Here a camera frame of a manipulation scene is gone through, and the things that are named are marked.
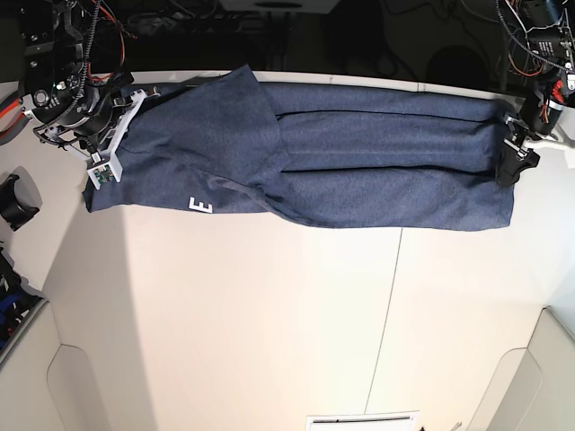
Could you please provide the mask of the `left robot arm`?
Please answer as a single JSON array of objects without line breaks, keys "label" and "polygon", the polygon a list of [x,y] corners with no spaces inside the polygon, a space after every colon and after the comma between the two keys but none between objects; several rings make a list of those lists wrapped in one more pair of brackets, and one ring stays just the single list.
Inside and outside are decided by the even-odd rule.
[{"label": "left robot arm", "polygon": [[495,179],[502,188],[510,188],[522,172],[539,164],[537,149],[559,150],[568,167],[574,167],[574,139],[560,125],[574,96],[574,5],[572,1],[496,1],[494,8],[510,41],[537,66],[527,72],[508,54],[511,68],[531,80],[519,112],[505,118],[509,134]]}]

